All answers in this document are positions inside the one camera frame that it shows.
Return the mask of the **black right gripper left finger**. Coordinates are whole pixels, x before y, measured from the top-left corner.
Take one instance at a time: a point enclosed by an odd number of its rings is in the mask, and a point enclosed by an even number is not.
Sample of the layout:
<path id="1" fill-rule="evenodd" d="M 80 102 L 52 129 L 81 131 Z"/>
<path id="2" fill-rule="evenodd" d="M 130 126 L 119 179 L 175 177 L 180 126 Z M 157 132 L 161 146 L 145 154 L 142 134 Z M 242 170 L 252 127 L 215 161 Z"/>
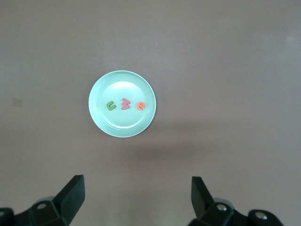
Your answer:
<path id="1" fill-rule="evenodd" d="M 54 197 L 44 198 L 14 216 L 15 226 L 68 226 L 85 200 L 83 175 L 75 175 Z"/>

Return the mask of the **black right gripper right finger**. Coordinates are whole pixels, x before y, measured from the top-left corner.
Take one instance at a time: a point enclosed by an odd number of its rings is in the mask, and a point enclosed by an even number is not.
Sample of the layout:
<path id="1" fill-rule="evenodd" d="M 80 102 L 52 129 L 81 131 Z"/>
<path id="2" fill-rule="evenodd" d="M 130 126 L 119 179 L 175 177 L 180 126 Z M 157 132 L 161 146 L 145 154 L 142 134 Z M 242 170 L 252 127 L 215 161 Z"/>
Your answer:
<path id="1" fill-rule="evenodd" d="M 196 218 L 191 226 L 248 226 L 249 220 L 228 200 L 213 198 L 201 177 L 192 177 L 191 202 Z"/>

